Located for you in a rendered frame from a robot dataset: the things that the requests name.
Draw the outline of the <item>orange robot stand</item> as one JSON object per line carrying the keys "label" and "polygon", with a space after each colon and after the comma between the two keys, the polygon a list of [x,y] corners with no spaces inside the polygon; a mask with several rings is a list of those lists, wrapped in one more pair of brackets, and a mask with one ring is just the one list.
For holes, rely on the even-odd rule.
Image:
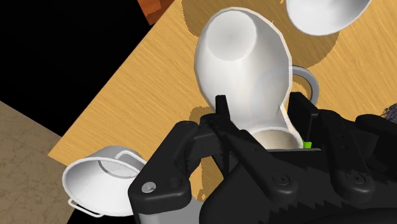
{"label": "orange robot stand", "polygon": [[148,23],[153,25],[174,0],[137,0]]}

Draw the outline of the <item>white bowl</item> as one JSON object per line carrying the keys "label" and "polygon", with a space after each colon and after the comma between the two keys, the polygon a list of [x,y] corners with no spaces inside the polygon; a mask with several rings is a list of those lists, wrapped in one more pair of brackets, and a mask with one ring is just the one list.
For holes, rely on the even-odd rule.
{"label": "white bowl", "polygon": [[292,24],[311,36],[337,33],[351,25],[372,0],[286,0]]}

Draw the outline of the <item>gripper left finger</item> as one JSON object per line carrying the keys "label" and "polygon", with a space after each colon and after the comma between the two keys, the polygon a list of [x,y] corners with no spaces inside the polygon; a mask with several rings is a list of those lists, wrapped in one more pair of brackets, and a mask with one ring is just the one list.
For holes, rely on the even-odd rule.
{"label": "gripper left finger", "polygon": [[[223,181],[199,202],[190,176],[205,157]],[[175,124],[128,189],[136,224],[265,224],[267,200],[284,206],[297,193],[286,165],[231,122],[224,95],[199,123]]]}

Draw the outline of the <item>wooden table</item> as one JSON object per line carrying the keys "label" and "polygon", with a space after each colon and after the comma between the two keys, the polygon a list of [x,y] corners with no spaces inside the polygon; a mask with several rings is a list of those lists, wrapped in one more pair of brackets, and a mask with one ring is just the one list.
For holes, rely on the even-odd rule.
{"label": "wooden table", "polygon": [[227,6],[252,9],[282,32],[293,62],[317,78],[317,105],[353,120],[397,102],[397,0],[372,0],[338,34],[307,36],[286,0],[174,0],[49,156],[70,163],[109,145],[150,158],[174,124],[209,112],[193,71],[197,36]]}

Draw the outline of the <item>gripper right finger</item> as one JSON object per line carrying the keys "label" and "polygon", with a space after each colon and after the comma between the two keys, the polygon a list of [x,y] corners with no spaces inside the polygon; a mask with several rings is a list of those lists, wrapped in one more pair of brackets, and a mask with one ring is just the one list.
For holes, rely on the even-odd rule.
{"label": "gripper right finger", "polygon": [[397,205],[397,123],[372,114],[346,120],[318,109],[300,92],[290,93],[288,116],[304,140],[325,152],[340,197]]}

